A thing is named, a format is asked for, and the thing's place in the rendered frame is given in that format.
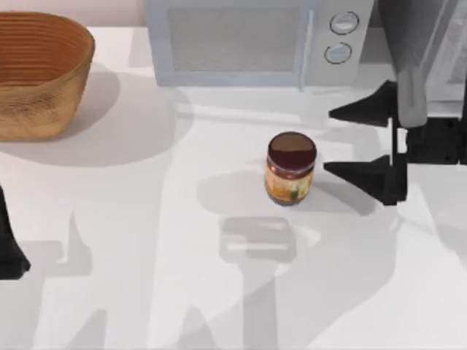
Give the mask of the round microwave knob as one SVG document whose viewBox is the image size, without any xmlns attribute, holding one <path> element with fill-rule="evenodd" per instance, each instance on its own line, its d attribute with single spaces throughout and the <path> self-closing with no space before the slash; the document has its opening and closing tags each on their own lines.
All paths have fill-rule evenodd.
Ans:
<svg viewBox="0 0 467 350">
<path fill-rule="evenodd" d="M 347 62 L 352 57 L 352 48 L 345 42 L 328 46 L 324 52 L 324 58 L 329 64 L 339 65 Z"/>
<path fill-rule="evenodd" d="M 354 12 L 343 12 L 334 15 L 330 21 L 330 29 L 337 35 L 351 34 L 359 25 L 360 19 Z"/>
</svg>

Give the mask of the brown lidded jar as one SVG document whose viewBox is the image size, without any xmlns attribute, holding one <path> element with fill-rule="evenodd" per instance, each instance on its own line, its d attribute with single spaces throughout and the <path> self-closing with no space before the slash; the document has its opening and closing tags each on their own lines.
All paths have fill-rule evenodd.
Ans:
<svg viewBox="0 0 467 350">
<path fill-rule="evenodd" d="M 285 131 L 269 142 L 264 183 L 269 197 L 282 206 L 294 206 L 308 195 L 314 176 L 317 148 L 311 138 Z"/>
</svg>

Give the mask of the pale microwave oven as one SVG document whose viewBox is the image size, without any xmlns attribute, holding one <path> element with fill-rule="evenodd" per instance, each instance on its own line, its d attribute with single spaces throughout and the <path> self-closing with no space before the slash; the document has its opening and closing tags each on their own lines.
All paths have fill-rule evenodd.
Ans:
<svg viewBox="0 0 467 350">
<path fill-rule="evenodd" d="M 306 88 L 309 86 L 342 86 L 353 83 L 371 19 L 374 0 L 312 0 L 314 28 Z M 343 12 L 354 12 L 360 22 L 348 35 L 337 35 L 330 29 L 331 18 Z M 329 64 L 324 58 L 328 46 L 345 42 L 352 48 L 352 57 L 339 65 Z"/>
</svg>

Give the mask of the microwave oven door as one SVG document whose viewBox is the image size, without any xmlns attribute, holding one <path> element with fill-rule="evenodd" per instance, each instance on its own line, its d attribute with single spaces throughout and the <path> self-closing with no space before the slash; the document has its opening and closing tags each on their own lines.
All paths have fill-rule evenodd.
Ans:
<svg viewBox="0 0 467 350">
<path fill-rule="evenodd" d="M 161 86 L 304 85 L 312 0 L 144 0 Z"/>
</svg>

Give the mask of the woven wicker basket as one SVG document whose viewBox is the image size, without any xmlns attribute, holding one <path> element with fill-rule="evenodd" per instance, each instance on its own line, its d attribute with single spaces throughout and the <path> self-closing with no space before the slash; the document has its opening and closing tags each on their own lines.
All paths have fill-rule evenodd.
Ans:
<svg viewBox="0 0 467 350">
<path fill-rule="evenodd" d="M 0 141 L 63 133 L 82 100 L 95 48 L 89 30 L 68 17 L 0 11 Z"/>
</svg>

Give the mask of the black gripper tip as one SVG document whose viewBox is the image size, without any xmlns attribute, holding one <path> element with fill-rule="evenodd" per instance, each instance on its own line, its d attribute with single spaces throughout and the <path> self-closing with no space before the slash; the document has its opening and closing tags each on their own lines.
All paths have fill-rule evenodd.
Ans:
<svg viewBox="0 0 467 350">
<path fill-rule="evenodd" d="M 0 281 L 19 280 L 30 268 L 31 264 L 13 234 L 0 185 Z"/>
</svg>

